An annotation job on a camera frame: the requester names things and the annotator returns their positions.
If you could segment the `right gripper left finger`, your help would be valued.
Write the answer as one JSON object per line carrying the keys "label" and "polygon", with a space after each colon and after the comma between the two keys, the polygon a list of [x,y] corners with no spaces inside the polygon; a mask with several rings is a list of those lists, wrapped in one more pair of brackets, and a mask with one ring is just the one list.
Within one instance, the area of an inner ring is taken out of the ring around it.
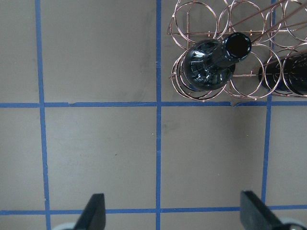
{"label": "right gripper left finger", "polygon": [[104,230],[106,208],[104,194],[93,194],[74,225],[74,230]]}

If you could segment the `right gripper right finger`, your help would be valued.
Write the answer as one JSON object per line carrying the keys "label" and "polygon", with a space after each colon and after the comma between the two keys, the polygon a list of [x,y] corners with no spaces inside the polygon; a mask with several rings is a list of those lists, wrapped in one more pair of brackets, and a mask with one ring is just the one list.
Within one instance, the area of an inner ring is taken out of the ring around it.
{"label": "right gripper right finger", "polygon": [[278,230],[283,226],[252,191],[240,193],[240,221],[245,230]]}

